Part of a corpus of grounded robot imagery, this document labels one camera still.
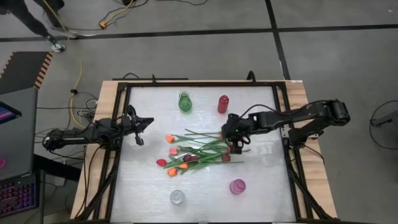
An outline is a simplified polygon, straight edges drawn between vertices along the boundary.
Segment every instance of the monitor screen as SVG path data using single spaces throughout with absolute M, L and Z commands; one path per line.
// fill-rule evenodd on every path
M 3 102 L 0 102 L 0 124 L 16 119 L 20 116 L 22 116 L 21 112 Z

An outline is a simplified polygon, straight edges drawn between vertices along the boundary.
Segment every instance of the white table surface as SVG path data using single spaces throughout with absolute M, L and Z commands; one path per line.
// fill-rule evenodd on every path
M 181 91 L 189 92 L 193 102 L 188 113 L 178 107 Z M 221 95 L 229 97 L 225 114 L 217 112 Z M 124 138 L 111 222 L 294 221 L 279 131 L 251 136 L 252 143 L 244 148 L 250 151 L 231 156 L 243 164 L 210 166 L 175 177 L 156 164 L 161 158 L 169 161 L 166 134 L 183 135 L 185 128 L 217 132 L 228 113 L 241 114 L 258 103 L 275 108 L 271 87 L 133 87 L 130 104 L 138 116 L 155 121 L 141 134 L 144 146 L 136 145 L 133 134 Z M 266 110 L 256 107 L 251 113 Z M 241 195 L 229 191 L 235 179 L 246 183 Z M 179 206 L 170 203 L 173 190 L 185 193 L 186 201 Z

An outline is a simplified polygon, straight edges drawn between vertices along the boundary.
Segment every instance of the red glass bottle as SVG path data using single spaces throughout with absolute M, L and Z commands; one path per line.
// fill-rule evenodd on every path
M 226 110 L 228 109 L 228 103 L 229 103 L 228 96 L 226 95 L 221 96 L 220 99 L 218 100 L 217 111 L 219 113 L 225 113 Z

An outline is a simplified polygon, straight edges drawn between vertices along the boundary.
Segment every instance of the green glass vase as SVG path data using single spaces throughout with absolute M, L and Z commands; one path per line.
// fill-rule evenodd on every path
M 186 91 L 182 91 L 180 93 L 180 100 L 178 101 L 178 106 L 184 112 L 187 112 L 192 108 L 192 101 L 189 98 L 189 94 Z

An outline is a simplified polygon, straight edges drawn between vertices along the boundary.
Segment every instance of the yellow cable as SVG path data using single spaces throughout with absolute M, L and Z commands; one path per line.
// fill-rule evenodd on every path
M 55 11 L 51 8 L 50 4 L 47 2 L 47 0 L 43 0 L 44 4 L 50 9 L 50 11 L 52 12 L 52 14 L 55 16 L 55 18 L 58 20 L 58 22 L 60 23 L 62 29 L 64 32 L 66 32 L 66 28 L 65 26 L 62 24 L 62 22 L 60 21 L 60 18 L 58 18 L 57 13 L 55 13 Z
M 134 2 L 134 0 L 131 0 L 131 2 L 130 2 L 122 11 L 119 11 L 119 12 L 116 13 L 115 15 L 111 16 L 111 17 L 110 17 L 108 20 L 106 20 L 105 22 L 100 22 L 100 23 L 99 23 L 99 26 L 101 26 L 102 29 L 105 29 L 106 26 L 107 26 L 107 24 L 108 24 L 108 22 L 109 22 L 111 19 L 113 19 L 115 16 L 119 15 L 120 13 L 126 11 L 126 10 L 131 6 L 131 4 L 132 4 L 133 2 Z
M 83 61 L 80 60 L 80 75 L 79 75 L 79 78 L 78 78 L 78 80 L 77 80 L 77 82 L 76 82 L 75 87 L 73 88 L 74 90 L 76 90 L 76 87 L 79 85 L 79 82 L 80 82 L 80 79 L 81 79 L 81 75 L 82 75 L 82 74 L 83 74 Z M 70 113 L 72 114 L 72 118 L 73 118 L 73 120 L 75 121 L 75 123 L 76 123 L 77 125 L 79 125 L 79 126 L 82 127 L 82 128 L 86 128 L 86 127 L 84 127 L 82 124 L 80 124 L 80 123 L 77 121 L 77 119 L 75 118 L 75 114 L 74 114 L 74 112 L 73 112 L 73 98 L 74 98 L 74 96 L 75 96 L 75 94 L 72 93 L 72 97 L 70 98 Z

